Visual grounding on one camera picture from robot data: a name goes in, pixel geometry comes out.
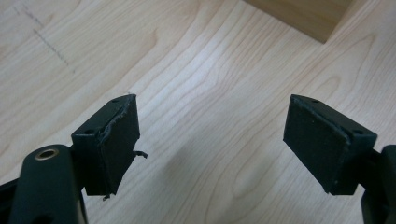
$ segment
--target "black plastic part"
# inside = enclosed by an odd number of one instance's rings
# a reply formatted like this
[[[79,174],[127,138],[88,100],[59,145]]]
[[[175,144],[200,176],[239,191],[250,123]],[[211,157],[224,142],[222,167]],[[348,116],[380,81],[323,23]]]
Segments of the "black plastic part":
[[[389,208],[368,191],[365,191],[361,198],[361,210],[364,224],[383,224],[389,213]]]
[[[396,223],[396,146],[384,147],[379,169],[389,206],[389,214],[385,223],[394,224]]]
[[[370,197],[375,198],[377,203],[388,204],[380,174],[381,161],[381,154],[375,150],[372,150],[368,157],[361,158],[358,179],[359,183],[370,193]]]
[[[140,137],[135,95],[104,105],[73,134],[78,184],[88,195],[116,194],[123,175],[136,156]]]
[[[86,223],[68,147],[42,147],[25,158],[9,223]]]
[[[292,95],[284,141],[326,192],[352,195],[377,135],[331,107]]]
[[[0,223],[8,223],[18,179],[0,186]]]

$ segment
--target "light wood surface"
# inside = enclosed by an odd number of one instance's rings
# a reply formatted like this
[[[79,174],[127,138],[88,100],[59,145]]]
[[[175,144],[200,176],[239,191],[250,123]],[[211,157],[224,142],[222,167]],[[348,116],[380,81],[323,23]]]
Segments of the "light wood surface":
[[[246,0],[320,42],[326,42],[352,0]]]
[[[137,94],[141,139],[91,223],[362,223],[282,142],[292,93],[395,144],[396,1],[356,0],[322,45],[238,0],[0,3],[0,183],[108,100]]]

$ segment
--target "screw hole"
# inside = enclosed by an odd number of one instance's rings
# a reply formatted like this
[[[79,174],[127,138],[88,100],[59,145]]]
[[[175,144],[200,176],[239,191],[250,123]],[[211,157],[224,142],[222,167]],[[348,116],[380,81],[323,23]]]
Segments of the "screw hole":
[[[58,149],[46,149],[44,151],[40,151],[39,153],[37,153],[35,155],[35,159],[37,161],[45,161],[45,160],[49,160],[53,157],[56,157],[59,153]]]
[[[40,215],[36,217],[32,224],[50,224],[53,221],[53,217],[50,215]]]
[[[352,132],[356,133],[356,134],[363,134],[363,132],[361,130],[353,130]]]
[[[85,134],[91,134],[91,133],[94,133],[94,132],[95,132],[94,130],[89,129],[89,130],[85,131],[84,133],[85,133]]]

